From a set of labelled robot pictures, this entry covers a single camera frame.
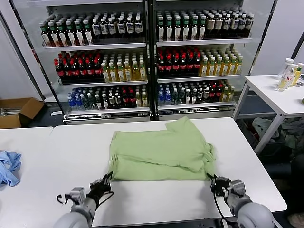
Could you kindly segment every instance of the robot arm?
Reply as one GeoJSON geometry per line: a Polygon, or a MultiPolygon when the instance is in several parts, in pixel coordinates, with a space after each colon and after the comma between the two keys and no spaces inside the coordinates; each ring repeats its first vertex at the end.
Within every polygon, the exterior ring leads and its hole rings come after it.
{"type": "Polygon", "coordinates": [[[240,228],[275,227],[271,211],[264,205],[253,203],[250,200],[242,181],[214,177],[211,179],[211,191],[215,196],[224,197],[231,213],[237,217],[237,224],[240,228]]]}

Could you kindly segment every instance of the robotic hand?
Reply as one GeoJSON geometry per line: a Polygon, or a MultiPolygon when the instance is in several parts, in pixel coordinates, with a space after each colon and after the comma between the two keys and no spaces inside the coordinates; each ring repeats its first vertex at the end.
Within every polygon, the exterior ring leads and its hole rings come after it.
{"type": "Polygon", "coordinates": [[[231,213],[237,217],[237,224],[240,228],[275,227],[271,211],[264,205],[253,203],[250,200],[250,197],[245,194],[245,185],[241,180],[231,181],[225,177],[211,177],[211,191],[214,198],[215,196],[225,198],[225,203],[230,207],[231,213]]]}
{"type": "Polygon", "coordinates": [[[54,228],[91,228],[94,214],[97,208],[113,196],[110,179],[112,172],[106,174],[102,179],[95,180],[90,184],[90,192],[84,194],[84,188],[73,188],[70,194],[65,194],[65,202],[60,201],[62,195],[57,196],[57,201],[66,204],[68,200],[73,201],[70,213],[63,215],[54,225],[54,228]],[[108,198],[99,203],[103,195],[110,194],[108,198]]]}

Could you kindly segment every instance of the fridge shelf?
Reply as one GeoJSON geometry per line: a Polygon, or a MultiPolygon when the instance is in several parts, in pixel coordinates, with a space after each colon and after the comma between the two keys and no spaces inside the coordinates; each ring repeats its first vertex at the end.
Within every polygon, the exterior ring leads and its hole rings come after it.
{"type": "Polygon", "coordinates": [[[202,39],[202,40],[181,40],[181,41],[158,41],[158,47],[188,46],[188,45],[211,45],[211,44],[245,44],[250,43],[251,38],[240,39],[202,39]]]}
{"type": "Polygon", "coordinates": [[[199,104],[176,104],[176,105],[164,105],[158,106],[158,111],[171,111],[171,110],[183,110],[183,109],[194,109],[194,108],[208,108],[208,107],[224,107],[234,106],[234,101],[229,102],[210,102],[210,103],[199,103],[199,104]]]}
{"type": "Polygon", "coordinates": [[[221,75],[221,76],[206,76],[206,77],[182,77],[182,78],[166,78],[157,79],[158,83],[170,83],[170,82],[193,82],[193,81],[207,81],[207,80],[221,80],[238,78],[242,75],[221,75]]]}
{"type": "Polygon", "coordinates": [[[68,47],[45,47],[46,51],[81,51],[81,50],[107,50],[107,49],[128,49],[128,48],[145,48],[146,43],[124,43],[124,44],[100,44],[100,45],[83,45],[68,47]]]}
{"type": "Polygon", "coordinates": [[[67,6],[67,5],[83,5],[83,4],[106,4],[106,3],[128,3],[142,2],[141,0],[28,0],[28,6],[67,6]]]}
{"type": "Polygon", "coordinates": [[[80,84],[59,84],[58,87],[61,88],[82,88],[82,87],[104,87],[104,86],[127,86],[127,85],[146,85],[148,83],[145,81],[130,81],[130,82],[99,82],[99,83],[80,83],[80,84]]]}

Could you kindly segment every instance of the metal table leg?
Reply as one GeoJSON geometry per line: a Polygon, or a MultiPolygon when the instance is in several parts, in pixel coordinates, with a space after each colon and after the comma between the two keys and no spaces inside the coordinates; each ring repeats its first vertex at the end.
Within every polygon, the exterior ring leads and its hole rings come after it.
{"type": "Polygon", "coordinates": [[[239,115],[239,112],[241,111],[241,108],[245,102],[245,99],[246,99],[246,96],[248,94],[248,91],[249,91],[249,86],[248,86],[248,83],[247,81],[245,82],[245,85],[244,85],[244,88],[242,90],[242,93],[241,93],[241,96],[239,97],[239,100],[238,100],[238,103],[237,103],[237,106],[233,112],[233,119],[236,121],[237,120],[237,117],[239,115]]]}
{"type": "Polygon", "coordinates": [[[260,142],[255,148],[255,152],[257,155],[259,155],[266,144],[269,142],[271,137],[274,135],[278,127],[281,125],[283,120],[285,119],[285,116],[282,114],[277,114],[274,118],[273,122],[270,124],[269,128],[267,129],[266,133],[264,134],[263,138],[261,138],[260,142]]]}

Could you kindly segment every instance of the white table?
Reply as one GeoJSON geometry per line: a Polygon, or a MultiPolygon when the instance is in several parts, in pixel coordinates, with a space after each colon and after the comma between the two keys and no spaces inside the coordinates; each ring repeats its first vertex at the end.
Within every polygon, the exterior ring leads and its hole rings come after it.
{"type": "MultiPolygon", "coordinates": [[[[254,151],[232,118],[192,120],[207,142],[214,145],[216,173],[245,182],[252,200],[271,211],[287,206],[254,151]]],[[[168,121],[108,123],[55,127],[41,151],[45,161],[32,167],[23,187],[23,197],[4,199],[14,213],[4,213],[1,228],[49,228],[71,204],[61,206],[56,196],[73,187],[85,187],[103,177],[109,166],[109,146],[114,131],[156,131],[168,121]]],[[[207,181],[122,181],[112,182],[114,196],[96,212],[93,226],[135,225],[219,218],[207,181]]],[[[223,199],[218,199],[225,216],[231,216],[223,199]]]]}
{"type": "Polygon", "coordinates": [[[275,90],[279,82],[277,75],[256,75],[245,78],[243,91],[233,113],[234,120],[237,119],[250,88],[276,112],[276,117],[255,148],[255,152],[260,154],[285,118],[304,115],[304,104],[302,103],[304,87],[294,86],[280,92],[275,90]]]}

